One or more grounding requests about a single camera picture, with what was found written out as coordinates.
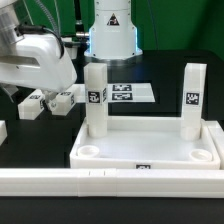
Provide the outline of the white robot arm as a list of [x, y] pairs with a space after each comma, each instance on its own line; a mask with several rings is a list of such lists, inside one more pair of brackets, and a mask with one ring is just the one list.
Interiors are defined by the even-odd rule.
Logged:
[[[95, 21], [87, 33], [87, 58], [110, 63], [142, 54], [131, 21], [131, 0], [94, 0]], [[24, 0], [0, 0], [0, 88], [61, 93], [77, 79], [57, 25], [35, 25]]]

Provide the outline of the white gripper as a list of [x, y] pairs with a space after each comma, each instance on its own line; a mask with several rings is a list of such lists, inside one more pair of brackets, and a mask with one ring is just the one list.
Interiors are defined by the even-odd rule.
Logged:
[[60, 56], [59, 44], [51, 34], [25, 35], [10, 46], [8, 54], [0, 56], [0, 88], [11, 102], [18, 91], [16, 86], [46, 90], [42, 91], [43, 105], [53, 112], [57, 92], [68, 89], [76, 79], [69, 54], [64, 51]]

